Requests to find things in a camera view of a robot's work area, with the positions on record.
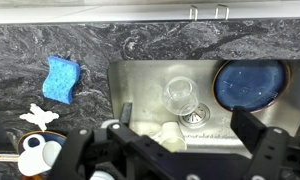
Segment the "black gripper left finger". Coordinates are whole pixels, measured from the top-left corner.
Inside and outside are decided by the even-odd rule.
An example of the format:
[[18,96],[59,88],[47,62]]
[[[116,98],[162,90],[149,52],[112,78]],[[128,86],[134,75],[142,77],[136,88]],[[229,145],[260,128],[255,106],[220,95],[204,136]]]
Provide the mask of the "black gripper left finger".
[[128,126],[131,119],[131,114],[132,114],[132,103],[131,102],[124,103],[119,117],[119,122]]

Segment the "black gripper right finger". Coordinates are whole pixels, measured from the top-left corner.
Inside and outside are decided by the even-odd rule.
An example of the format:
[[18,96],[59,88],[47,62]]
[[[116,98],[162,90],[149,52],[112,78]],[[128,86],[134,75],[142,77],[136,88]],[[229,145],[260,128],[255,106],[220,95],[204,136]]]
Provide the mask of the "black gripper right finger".
[[266,126],[242,106],[234,107],[230,127],[250,153],[266,130]]

